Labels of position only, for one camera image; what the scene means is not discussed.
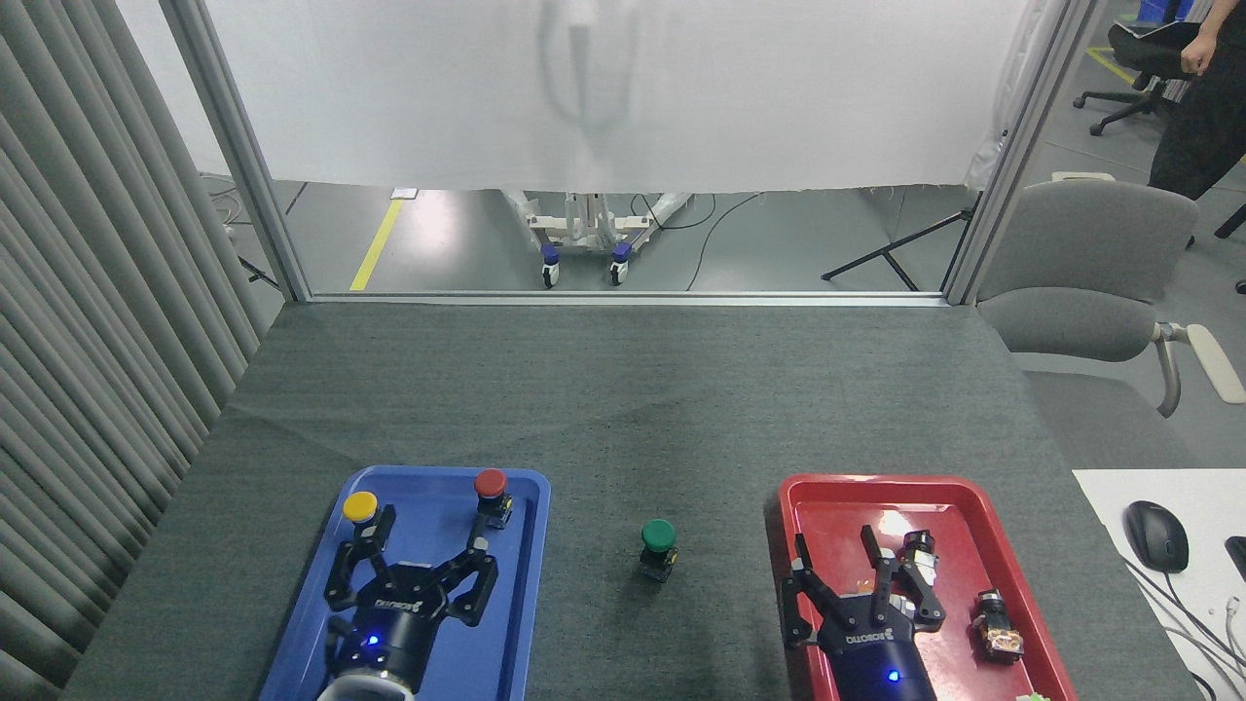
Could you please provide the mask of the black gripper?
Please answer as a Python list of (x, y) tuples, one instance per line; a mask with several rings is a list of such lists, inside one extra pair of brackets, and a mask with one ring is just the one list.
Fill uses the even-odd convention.
[[(355, 613), (334, 652), (334, 676), (365, 674), (422, 684), (445, 618), (457, 618), (467, 628), (481, 623), (498, 576), (488, 542), (472, 535), (461, 553), (439, 567), (406, 562), (390, 567), (385, 548), (395, 506), (344, 504), (341, 513), (353, 532), (338, 547), (324, 596), (334, 611), (355, 608)], [(351, 578), (364, 562), (374, 581), (363, 586), (358, 604)], [(468, 576), (473, 576), (470, 589), (451, 598)]]
[[(782, 578), (784, 645), (819, 642), (841, 700), (934, 700), (934, 684), (915, 642), (916, 633), (937, 633), (946, 621), (934, 594), (934, 537), (912, 530), (898, 554), (880, 547), (872, 528), (861, 529), (861, 542), (875, 570), (873, 591), (841, 599), (814, 570), (805, 535), (792, 537), (796, 558)], [(819, 634), (797, 611), (797, 595), (822, 618)], [(856, 620), (854, 629), (849, 616)]]

